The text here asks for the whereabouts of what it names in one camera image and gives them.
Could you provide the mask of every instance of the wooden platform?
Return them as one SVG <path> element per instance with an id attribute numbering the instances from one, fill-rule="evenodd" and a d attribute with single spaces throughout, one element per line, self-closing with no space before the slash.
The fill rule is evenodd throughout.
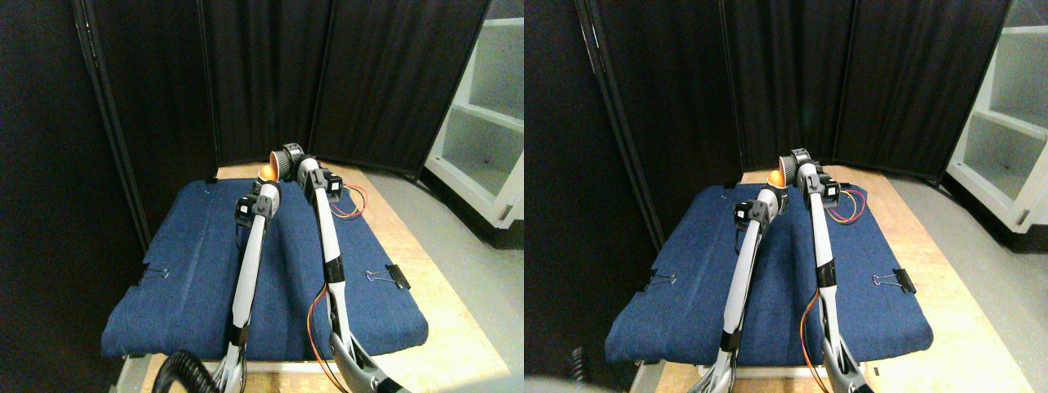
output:
<path id="1" fill-rule="evenodd" d="M 425 344 L 399 352 L 374 356 L 389 376 L 415 393 L 437 392 L 470 381 L 508 374 L 509 369 L 487 341 L 487 336 L 440 272 L 411 231 L 383 199 L 381 194 L 359 170 L 324 163 L 348 184 L 368 192 L 364 211 L 378 242 L 393 263 L 411 280 L 411 294 L 430 323 Z M 261 163 L 221 168 L 219 178 L 254 178 Z M 265 337 L 253 337 L 265 340 Z M 152 389 L 156 371 L 166 356 L 155 355 L 146 374 L 143 392 Z M 262 367 L 275 364 L 248 362 Z M 311 372 L 248 372 L 246 392 L 337 392 L 315 363 L 291 364 Z"/>
<path id="2" fill-rule="evenodd" d="M 1032 391 L 971 293 L 888 179 L 879 172 L 847 167 L 827 167 L 826 172 L 837 181 L 852 182 L 869 192 L 868 206 L 899 264 L 917 286 L 917 301 L 935 334 L 932 348 L 926 351 L 867 363 L 866 379 L 873 390 Z M 746 173 L 742 182 L 763 183 L 767 173 Z M 698 380 L 694 366 L 671 363 L 657 391 L 685 392 Z M 812 378 L 739 379 L 734 392 L 820 392 L 820 389 Z"/>

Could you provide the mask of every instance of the gray floor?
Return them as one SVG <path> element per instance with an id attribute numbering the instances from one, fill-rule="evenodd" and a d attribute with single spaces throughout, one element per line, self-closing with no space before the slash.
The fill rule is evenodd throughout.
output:
<path id="1" fill-rule="evenodd" d="M 365 171 L 415 235 L 514 375 L 524 374 L 524 252 L 479 240 L 421 183 Z"/>
<path id="2" fill-rule="evenodd" d="M 951 197 L 910 177 L 889 180 L 964 281 L 1033 391 L 1048 392 L 1048 255 L 1011 253 Z"/>

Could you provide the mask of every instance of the red wire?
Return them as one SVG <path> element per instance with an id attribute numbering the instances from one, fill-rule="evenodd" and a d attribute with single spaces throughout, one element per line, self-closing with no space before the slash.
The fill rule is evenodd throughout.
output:
<path id="1" fill-rule="evenodd" d="M 342 209 L 339 209 L 339 206 L 335 205 L 334 203 L 331 203 L 331 208 L 333 208 L 335 211 L 337 211 L 340 214 L 342 214 L 343 217 L 339 217 L 339 218 L 343 218 L 343 219 L 345 219 L 345 218 L 351 218 L 351 217 L 356 217 L 356 216 L 359 216 L 359 215 L 364 214 L 364 210 L 368 209 L 368 192 L 366 190 L 364 190 L 364 188 L 362 188 L 359 185 L 355 185 L 355 184 L 347 184 L 346 188 L 361 193 L 361 196 L 364 197 L 364 203 L 362 204 L 361 209 L 357 209 L 356 213 L 346 213 L 346 212 L 343 212 Z"/>
<path id="2" fill-rule="evenodd" d="M 854 218 L 850 218 L 849 219 L 849 218 L 844 218 L 844 216 L 842 216 L 835 210 L 830 209 L 830 210 L 828 210 L 830 212 L 830 215 L 832 215 L 833 217 L 836 217 L 838 220 L 842 220 L 842 221 L 845 221 L 845 222 L 853 222 L 855 220 L 858 220 L 859 217 L 863 217 L 863 213 L 866 212 L 866 195 L 863 195 L 863 193 L 860 193 L 858 191 L 855 191 L 855 190 L 845 190 L 845 191 L 842 191 L 840 193 L 842 194 L 858 195 L 859 198 L 863 199 L 863 203 L 858 208 L 859 209 L 858 214 L 856 214 Z"/>

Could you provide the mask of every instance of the blue fabric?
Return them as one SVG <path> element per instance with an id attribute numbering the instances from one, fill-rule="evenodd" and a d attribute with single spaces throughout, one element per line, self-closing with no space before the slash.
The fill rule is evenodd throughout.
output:
<path id="1" fill-rule="evenodd" d="M 608 335 L 608 361 L 713 364 L 738 258 L 732 211 L 736 203 L 756 198 L 761 187 L 714 187 L 695 198 L 652 266 L 659 275 L 677 275 L 677 282 L 653 285 L 634 294 Z M 805 364 L 799 326 L 815 290 L 814 245 L 803 196 L 790 188 L 789 197 L 786 212 L 771 223 L 758 250 L 739 348 L 740 366 Z M 838 212 L 850 215 L 851 209 L 851 200 L 842 197 Z M 836 259 L 840 334 L 852 355 L 867 362 L 927 349 L 932 328 L 914 294 L 903 293 L 897 286 L 873 284 L 873 275 L 891 275 L 899 267 L 873 212 L 868 209 L 851 225 L 839 225 L 829 217 L 827 222 Z M 805 334 L 815 364 L 823 363 L 820 325 L 816 306 L 808 314 Z"/>
<path id="2" fill-rule="evenodd" d="M 187 349 L 205 359 L 225 354 L 233 291 L 240 272 L 234 221 L 237 200 L 252 180 L 191 182 L 179 192 L 150 244 L 144 263 L 168 268 L 166 279 L 147 279 L 128 289 L 102 334 L 105 356 L 172 353 Z M 343 194 L 344 211 L 352 202 Z M 363 217 L 334 220 L 346 276 L 349 326 L 372 355 L 421 345 L 429 325 L 408 289 L 370 282 L 390 259 Z M 248 228 L 240 230 L 241 244 Z M 324 284 L 320 235 L 301 188 L 281 183 L 281 203 L 263 240 L 247 342 L 249 361 L 314 358 L 306 335 L 306 313 Z M 146 276 L 154 275 L 147 271 Z M 411 271 L 406 271 L 409 281 Z M 327 301 L 313 312 L 318 349 L 330 357 Z"/>

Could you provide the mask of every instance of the white cabinet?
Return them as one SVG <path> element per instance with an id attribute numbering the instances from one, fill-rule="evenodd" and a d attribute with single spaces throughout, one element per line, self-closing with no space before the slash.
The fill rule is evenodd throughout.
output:
<path id="1" fill-rule="evenodd" d="M 524 219 L 524 18 L 484 21 L 425 168 L 493 226 Z"/>
<path id="2" fill-rule="evenodd" d="M 1048 224 L 1048 26 L 1001 32 L 946 172 L 1012 232 Z"/>

